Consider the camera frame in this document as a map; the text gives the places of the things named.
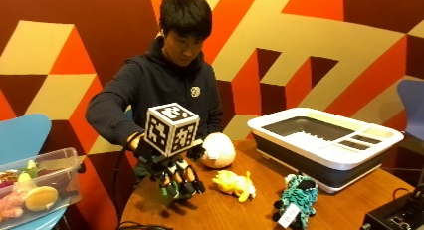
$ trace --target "black electronic device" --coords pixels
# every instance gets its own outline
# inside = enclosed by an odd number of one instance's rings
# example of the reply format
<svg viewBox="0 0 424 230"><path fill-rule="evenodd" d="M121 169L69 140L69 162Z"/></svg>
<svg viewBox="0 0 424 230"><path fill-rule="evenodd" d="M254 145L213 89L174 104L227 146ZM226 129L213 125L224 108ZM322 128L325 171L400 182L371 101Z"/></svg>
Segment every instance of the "black electronic device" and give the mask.
<svg viewBox="0 0 424 230"><path fill-rule="evenodd" d="M424 230L424 184L368 212L360 230Z"/></svg>

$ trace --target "hoodie sleeve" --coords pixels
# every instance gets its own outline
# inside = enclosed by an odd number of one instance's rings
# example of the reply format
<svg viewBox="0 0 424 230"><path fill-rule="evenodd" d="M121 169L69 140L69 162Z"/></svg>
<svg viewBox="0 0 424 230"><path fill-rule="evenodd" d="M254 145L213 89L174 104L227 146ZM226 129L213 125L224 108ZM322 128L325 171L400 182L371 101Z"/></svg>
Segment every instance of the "hoodie sleeve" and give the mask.
<svg viewBox="0 0 424 230"><path fill-rule="evenodd" d="M125 114L139 87L138 74L139 66L126 62L101 92L93 96L85 113L98 135L110 144L121 146L126 145L134 132L145 131Z"/></svg>

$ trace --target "plastic container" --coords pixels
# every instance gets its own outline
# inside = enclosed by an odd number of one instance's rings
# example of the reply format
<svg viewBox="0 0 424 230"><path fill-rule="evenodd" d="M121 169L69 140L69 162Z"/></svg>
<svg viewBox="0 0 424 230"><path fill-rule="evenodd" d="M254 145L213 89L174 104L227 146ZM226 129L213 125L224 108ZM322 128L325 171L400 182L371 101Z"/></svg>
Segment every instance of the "plastic container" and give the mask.
<svg viewBox="0 0 424 230"><path fill-rule="evenodd" d="M262 155L314 178L328 193L377 168L403 139L395 129L308 108L256 117L247 125Z"/></svg>
<svg viewBox="0 0 424 230"><path fill-rule="evenodd" d="M30 161L36 168L28 170ZM37 173L29 180L0 188L1 230L13 228L81 200L78 167L74 148L64 148L0 165L0 174L10 170L17 171L18 175L24 171Z"/></svg>

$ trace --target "wooden table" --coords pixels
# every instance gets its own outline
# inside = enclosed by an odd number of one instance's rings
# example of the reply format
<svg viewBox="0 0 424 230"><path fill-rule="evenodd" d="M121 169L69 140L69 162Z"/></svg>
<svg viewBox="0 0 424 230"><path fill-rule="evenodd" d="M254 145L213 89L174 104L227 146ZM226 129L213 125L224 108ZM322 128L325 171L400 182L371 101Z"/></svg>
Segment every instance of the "wooden table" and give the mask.
<svg viewBox="0 0 424 230"><path fill-rule="evenodd" d="M236 140L232 143L236 157L227 170L238 175L250 171L255 187L255 198L251 201L238 203L234 196L215 190L215 170L205 168L199 163L195 169L207 191L194 195L189 201L173 202L170 198L162 197L158 183L145 179L127 202L122 222L163 225L175 230L283 229L270 217L275 211L272 203L284 187L283 177L292 171L260 157L252 140ZM316 215L308 218L307 229L357 230L365 213L388 203L395 189L400 187L413 190L411 185L377 169L336 194L320 191L314 204ZM405 193L397 191L396 197Z"/></svg>

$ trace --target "short black hair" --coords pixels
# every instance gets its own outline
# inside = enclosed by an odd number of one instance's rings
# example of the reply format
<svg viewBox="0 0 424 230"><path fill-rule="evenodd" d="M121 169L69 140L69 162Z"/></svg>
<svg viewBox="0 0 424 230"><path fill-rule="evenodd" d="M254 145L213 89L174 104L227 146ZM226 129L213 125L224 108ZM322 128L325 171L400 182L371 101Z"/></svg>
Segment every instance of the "short black hair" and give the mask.
<svg viewBox="0 0 424 230"><path fill-rule="evenodd" d="M173 30L183 37L205 40L213 31L213 10L207 0L162 0L159 24L165 35Z"/></svg>

